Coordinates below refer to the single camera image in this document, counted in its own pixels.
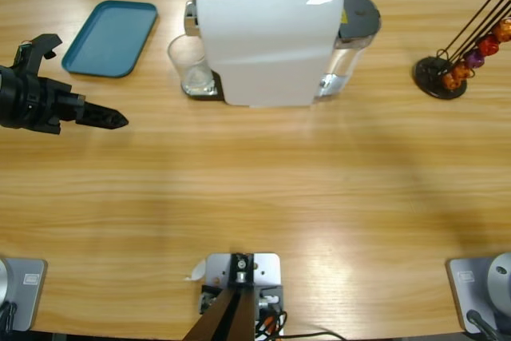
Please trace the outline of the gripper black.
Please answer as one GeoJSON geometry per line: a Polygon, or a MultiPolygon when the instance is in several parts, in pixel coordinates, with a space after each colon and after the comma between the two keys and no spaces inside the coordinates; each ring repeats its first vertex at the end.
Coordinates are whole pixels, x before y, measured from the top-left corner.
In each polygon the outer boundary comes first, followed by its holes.
{"type": "Polygon", "coordinates": [[[129,123],[115,109],[85,102],[68,84],[1,68],[1,126],[59,134],[61,121],[101,129],[119,129],[129,123]]]}

